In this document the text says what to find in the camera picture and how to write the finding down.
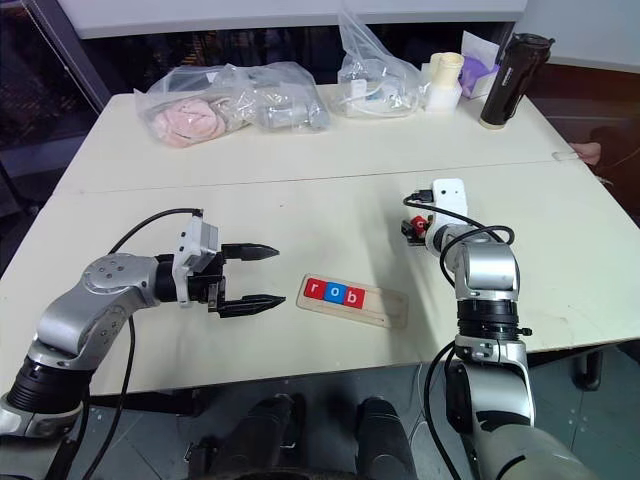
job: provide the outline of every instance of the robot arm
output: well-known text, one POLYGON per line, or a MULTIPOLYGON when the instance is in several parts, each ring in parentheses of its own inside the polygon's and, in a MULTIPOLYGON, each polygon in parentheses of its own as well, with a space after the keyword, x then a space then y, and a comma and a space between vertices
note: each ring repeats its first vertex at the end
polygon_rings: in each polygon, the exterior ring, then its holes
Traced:
POLYGON ((271 295, 226 300, 227 259, 260 260, 278 251, 257 244, 218 248, 217 236, 215 227, 193 216, 175 254, 115 253, 99 258, 46 309, 11 390, 0 397, 0 476, 24 474, 13 468, 16 455, 47 445, 55 454, 81 411, 93 373, 137 310, 176 301, 188 307, 197 301, 207 303, 210 312, 232 317, 255 314, 285 300, 271 295), (19 439, 38 441, 25 444, 19 439), (11 462, 10 471, 4 460, 11 462))
POLYGON ((431 190, 411 195, 405 204, 435 207, 421 231, 404 223, 403 233, 411 244, 421 237, 443 270, 454 273, 459 330, 454 352, 461 362, 446 373, 447 419, 462 435, 472 469, 482 480, 595 479, 564 445, 534 427, 526 346, 519 339, 532 332, 518 327, 520 279, 510 242, 494 233, 510 229, 470 225, 448 215, 467 213, 459 179, 436 180, 431 190))

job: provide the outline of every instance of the purple item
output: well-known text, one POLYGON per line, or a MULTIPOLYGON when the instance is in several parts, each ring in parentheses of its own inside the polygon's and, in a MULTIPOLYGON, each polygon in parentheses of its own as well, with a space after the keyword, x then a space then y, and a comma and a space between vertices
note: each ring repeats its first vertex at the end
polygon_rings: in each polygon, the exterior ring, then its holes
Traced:
POLYGON ((497 72, 500 67, 494 65, 491 70, 487 70, 480 60, 471 57, 464 57, 464 65, 462 65, 462 74, 460 76, 460 85, 462 86, 462 95, 472 98, 471 93, 478 79, 497 72))

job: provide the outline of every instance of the blue letter block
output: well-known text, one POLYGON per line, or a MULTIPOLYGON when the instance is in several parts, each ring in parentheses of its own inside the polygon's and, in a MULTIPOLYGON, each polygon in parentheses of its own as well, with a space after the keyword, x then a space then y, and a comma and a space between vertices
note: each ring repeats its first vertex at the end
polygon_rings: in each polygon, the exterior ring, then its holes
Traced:
POLYGON ((347 286, 339 283, 327 283, 327 289, 324 291, 324 299, 331 303, 340 303, 344 301, 347 294, 347 286))

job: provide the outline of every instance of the clear plastic bag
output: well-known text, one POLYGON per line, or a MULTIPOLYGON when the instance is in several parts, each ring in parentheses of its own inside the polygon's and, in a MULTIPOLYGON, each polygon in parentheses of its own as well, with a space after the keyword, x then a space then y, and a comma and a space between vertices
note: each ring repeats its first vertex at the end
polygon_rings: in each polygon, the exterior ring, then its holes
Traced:
POLYGON ((172 147, 213 140, 242 127, 232 89, 216 87, 223 67, 178 67, 149 88, 134 90, 136 110, 152 135, 172 147))
POLYGON ((403 117, 415 112, 424 92, 418 69, 391 55, 344 3, 338 25, 346 55, 332 109, 348 117, 403 117))
POLYGON ((241 118, 262 129, 321 131, 329 127, 329 113, 313 77, 297 63, 227 65, 212 85, 233 90, 241 118))

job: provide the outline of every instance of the floor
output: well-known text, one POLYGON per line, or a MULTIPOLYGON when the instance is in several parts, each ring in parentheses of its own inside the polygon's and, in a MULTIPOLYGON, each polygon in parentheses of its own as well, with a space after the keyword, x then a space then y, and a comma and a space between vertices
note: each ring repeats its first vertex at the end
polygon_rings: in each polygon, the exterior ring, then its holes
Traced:
MULTIPOLYGON (((570 447, 600 479, 636 478, 640 471, 640 365, 619 349, 608 348, 600 389, 582 392, 570 380, 573 362, 562 360, 532 369, 537 426, 570 447)), ((213 400, 197 418, 125 411, 95 478, 184 478, 187 464, 183 457, 190 442, 205 435, 224 437, 254 403, 280 392, 302 393, 307 400, 310 466, 354 470, 355 408, 363 399, 377 395, 394 404, 407 435, 418 425, 412 450, 420 479, 450 478, 426 425, 417 423, 426 370, 407 366, 212 388, 207 393, 213 400)), ((469 479, 462 444, 444 417, 444 382, 439 371, 440 367, 432 389, 436 428, 462 478, 469 479)), ((112 415, 108 408, 91 409, 88 435, 71 479, 82 476, 112 415)))

